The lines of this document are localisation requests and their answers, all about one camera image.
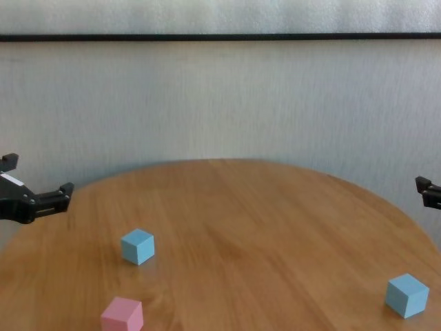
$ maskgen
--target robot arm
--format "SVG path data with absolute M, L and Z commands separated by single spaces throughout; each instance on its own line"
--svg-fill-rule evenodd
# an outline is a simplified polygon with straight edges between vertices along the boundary
M 441 209 L 441 187 L 433 185 L 424 177 L 415 179 L 416 190 L 422 195 L 422 202 L 425 207 Z
M 74 184 L 66 183 L 53 192 L 34 194 L 24 183 L 6 174 L 16 168 L 18 159 L 17 154 L 8 154 L 0 160 L 0 219 L 29 224 L 38 217 L 66 212 Z

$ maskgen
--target wall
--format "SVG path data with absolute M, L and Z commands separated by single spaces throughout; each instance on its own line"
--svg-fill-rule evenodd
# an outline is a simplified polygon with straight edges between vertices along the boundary
M 35 43 L 0 47 L 0 151 L 34 191 L 152 163 L 258 157 L 398 205 L 441 246 L 441 41 Z M 0 224 L 0 242 L 17 229 Z

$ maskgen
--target black stripe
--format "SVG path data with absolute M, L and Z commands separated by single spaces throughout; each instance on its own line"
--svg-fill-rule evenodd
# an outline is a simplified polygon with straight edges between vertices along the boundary
M 441 32 L 311 34 L 0 34 L 0 42 L 441 39 Z

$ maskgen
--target wooden table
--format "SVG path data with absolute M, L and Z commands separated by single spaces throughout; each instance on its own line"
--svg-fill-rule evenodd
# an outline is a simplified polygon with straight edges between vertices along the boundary
M 135 228 L 156 244 L 139 267 L 121 258 Z M 384 296 L 406 272 L 431 292 L 404 320 Z M 89 185 L 68 213 L 23 226 L 0 256 L 0 330 L 100 330 L 121 296 L 143 302 L 151 331 L 432 331 L 440 276 L 428 236 L 362 188 L 275 163 L 184 161 Z

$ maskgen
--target cube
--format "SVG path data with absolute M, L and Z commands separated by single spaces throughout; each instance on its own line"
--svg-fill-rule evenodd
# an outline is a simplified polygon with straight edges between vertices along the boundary
M 426 309 L 429 288 L 410 274 L 389 281 L 386 304 L 407 319 Z
M 140 331 L 143 325 L 140 301 L 115 297 L 101 314 L 102 331 Z
M 140 265 L 154 256 L 154 237 L 152 234 L 135 229 L 121 238 L 123 258 Z

